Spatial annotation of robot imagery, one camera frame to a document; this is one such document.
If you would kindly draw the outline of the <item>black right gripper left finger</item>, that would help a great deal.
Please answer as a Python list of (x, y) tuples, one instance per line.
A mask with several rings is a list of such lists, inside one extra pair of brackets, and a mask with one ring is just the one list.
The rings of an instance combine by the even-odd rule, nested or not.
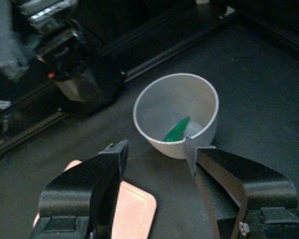
[(29, 239), (110, 239), (126, 156), (122, 140), (47, 183)]

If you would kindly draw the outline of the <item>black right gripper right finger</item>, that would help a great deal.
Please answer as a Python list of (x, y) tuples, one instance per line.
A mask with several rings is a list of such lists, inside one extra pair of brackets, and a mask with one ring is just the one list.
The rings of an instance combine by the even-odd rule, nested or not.
[(299, 239), (298, 195), (264, 164), (188, 138), (184, 153), (213, 239)]

